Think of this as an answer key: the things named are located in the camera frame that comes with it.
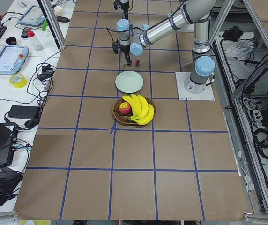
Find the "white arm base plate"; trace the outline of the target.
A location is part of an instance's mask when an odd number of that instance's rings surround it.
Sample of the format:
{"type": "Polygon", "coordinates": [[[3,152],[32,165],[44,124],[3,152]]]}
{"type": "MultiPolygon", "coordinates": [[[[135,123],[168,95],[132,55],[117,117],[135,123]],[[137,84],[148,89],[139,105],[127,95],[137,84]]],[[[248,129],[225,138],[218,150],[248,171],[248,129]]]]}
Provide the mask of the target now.
{"type": "Polygon", "coordinates": [[[179,100],[214,101],[214,94],[208,78],[205,84],[195,84],[190,79],[191,72],[176,72],[179,100]]]}

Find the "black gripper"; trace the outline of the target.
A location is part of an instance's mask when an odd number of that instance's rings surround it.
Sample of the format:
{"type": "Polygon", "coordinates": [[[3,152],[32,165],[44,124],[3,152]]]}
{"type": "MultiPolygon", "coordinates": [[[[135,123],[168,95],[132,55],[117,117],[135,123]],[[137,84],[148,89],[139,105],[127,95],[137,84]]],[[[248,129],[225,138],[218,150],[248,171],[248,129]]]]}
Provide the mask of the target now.
{"type": "Polygon", "coordinates": [[[128,66],[132,65],[131,57],[129,55],[130,44],[131,44],[130,40],[120,40],[120,39],[112,43],[112,49],[115,54],[118,53],[118,49],[124,52],[124,56],[128,66]]]}

